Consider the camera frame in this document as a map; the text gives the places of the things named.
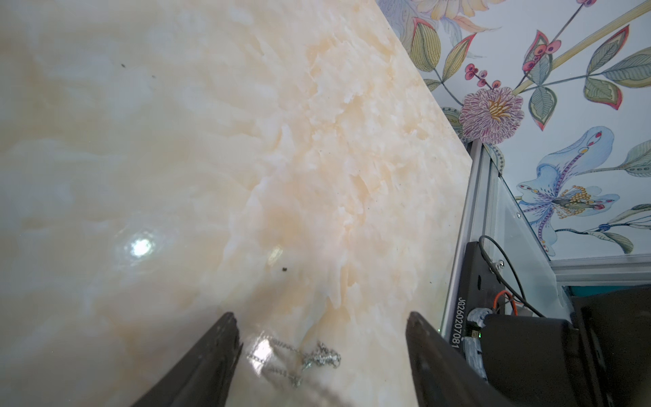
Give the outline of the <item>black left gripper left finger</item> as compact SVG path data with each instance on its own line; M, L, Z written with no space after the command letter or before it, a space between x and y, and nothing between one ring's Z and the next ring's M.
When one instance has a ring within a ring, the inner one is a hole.
M237 319L227 312L134 405L225 406L242 348Z

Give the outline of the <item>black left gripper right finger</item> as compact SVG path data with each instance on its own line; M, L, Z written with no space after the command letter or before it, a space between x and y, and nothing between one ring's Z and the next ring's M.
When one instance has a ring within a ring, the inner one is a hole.
M420 313L410 313L405 337L420 407L512 405L483 381Z

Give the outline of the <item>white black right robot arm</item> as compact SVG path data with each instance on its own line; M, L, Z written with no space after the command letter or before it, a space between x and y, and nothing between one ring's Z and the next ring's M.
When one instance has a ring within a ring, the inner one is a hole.
M650 288L574 297L569 320L470 313L459 350L513 406L648 406Z

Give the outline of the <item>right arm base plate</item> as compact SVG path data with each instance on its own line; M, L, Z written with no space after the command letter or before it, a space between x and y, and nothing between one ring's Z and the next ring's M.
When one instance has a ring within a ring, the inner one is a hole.
M479 242L466 244L449 334L449 344L458 353L464 353L463 340L471 336L469 313L477 308L492 309L495 297L505 289L482 256Z

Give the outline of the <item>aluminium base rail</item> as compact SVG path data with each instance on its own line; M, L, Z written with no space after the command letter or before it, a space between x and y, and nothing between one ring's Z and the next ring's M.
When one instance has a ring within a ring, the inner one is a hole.
M558 240L554 256L549 256L488 151L474 145L471 157L471 179L441 325L446 339L460 324L457 302L466 245L482 236L491 238L486 246L494 261L505 263L505 280L513 288L523 288L527 301L548 317L569 318L568 287L650 283L650 213L619 217L636 205L649 203L648 179L617 176L612 193L621 193L623 186L640 187L643 192L620 195L601 215L554 216L551 224Z

